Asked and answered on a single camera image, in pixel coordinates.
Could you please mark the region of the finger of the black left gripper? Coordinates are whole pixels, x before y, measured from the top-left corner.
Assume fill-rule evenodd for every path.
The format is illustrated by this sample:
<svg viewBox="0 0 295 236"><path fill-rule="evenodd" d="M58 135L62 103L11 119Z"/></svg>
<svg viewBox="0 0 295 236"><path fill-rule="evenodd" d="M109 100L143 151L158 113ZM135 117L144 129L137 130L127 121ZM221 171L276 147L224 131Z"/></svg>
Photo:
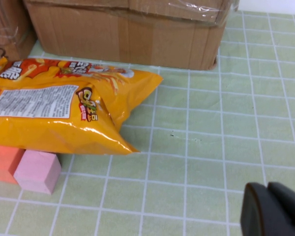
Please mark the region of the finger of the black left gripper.
<svg viewBox="0 0 295 236"><path fill-rule="evenodd" d="M256 182L245 186L240 225L244 236L295 236L295 226L278 200Z"/></svg>
<svg viewBox="0 0 295 236"><path fill-rule="evenodd" d="M295 226L295 192L279 182L269 182L267 189L275 196Z"/></svg>

